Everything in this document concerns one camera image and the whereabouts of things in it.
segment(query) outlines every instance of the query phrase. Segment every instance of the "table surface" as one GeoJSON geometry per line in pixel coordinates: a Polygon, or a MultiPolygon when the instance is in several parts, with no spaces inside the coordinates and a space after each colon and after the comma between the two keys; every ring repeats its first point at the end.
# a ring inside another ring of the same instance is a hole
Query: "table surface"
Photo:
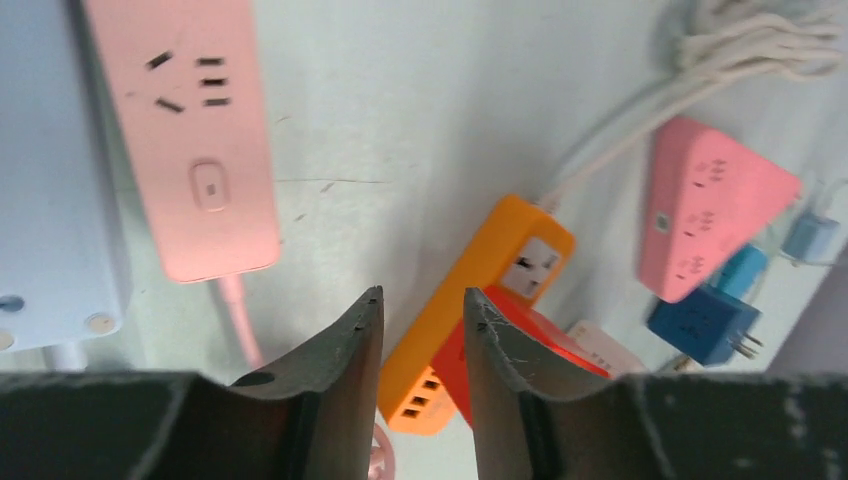
{"type": "MultiPolygon", "coordinates": [[[[669,76],[680,3],[255,2],[284,237],[281,261],[245,277],[265,355],[290,351],[375,284],[386,293],[387,354],[500,197],[538,196],[562,152],[669,76]]],[[[845,72],[809,84],[759,78],[686,113],[808,184],[810,172],[830,182],[848,177],[846,84],[845,72]]],[[[124,330],[87,348],[232,381],[248,366],[215,290],[165,278],[117,127],[109,129],[134,289],[124,330]]],[[[597,146],[624,132],[605,131],[597,146]]],[[[580,246],[540,310],[563,327],[596,322],[656,368],[674,350],[645,328],[654,300],[634,273],[649,140],[563,202],[557,218],[580,246]]],[[[848,222],[848,198],[830,213],[848,222]]],[[[788,221],[776,222],[779,234],[788,221]]],[[[753,334],[765,348],[721,369],[763,370],[826,274],[775,260],[755,302],[763,314],[753,334]]],[[[17,368],[36,365],[33,355],[17,354],[17,368]]],[[[476,478],[459,416],[435,437],[393,441],[400,479],[476,478]]]]}

